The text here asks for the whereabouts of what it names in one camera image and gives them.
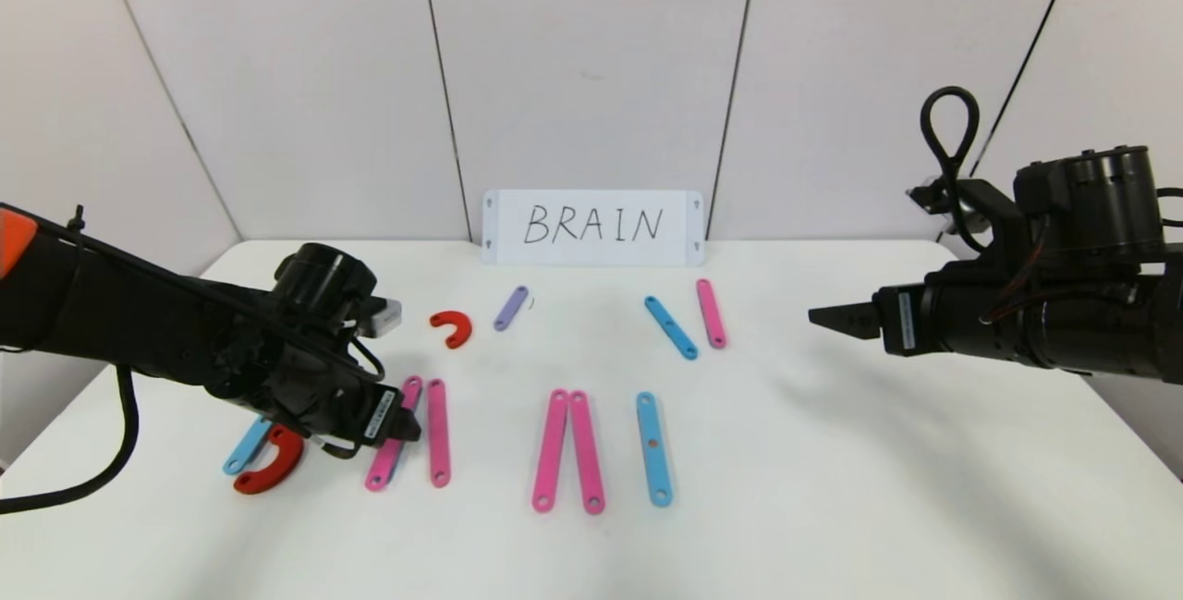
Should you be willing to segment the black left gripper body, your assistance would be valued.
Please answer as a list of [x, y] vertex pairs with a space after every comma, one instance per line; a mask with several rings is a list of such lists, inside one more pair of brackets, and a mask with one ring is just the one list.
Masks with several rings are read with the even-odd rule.
[[397, 430], [403, 394], [373, 381], [313, 381], [312, 434], [331, 443], [377, 447]]

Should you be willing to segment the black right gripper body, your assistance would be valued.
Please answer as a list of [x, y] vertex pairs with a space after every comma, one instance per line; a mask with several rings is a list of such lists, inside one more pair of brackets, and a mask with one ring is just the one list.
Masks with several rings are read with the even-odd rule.
[[927, 279], [880, 288], [872, 297], [883, 327], [884, 351], [913, 357], [959, 354], [1024, 363], [1019, 320], [985, 324], [1001, 285], [996, 280]]

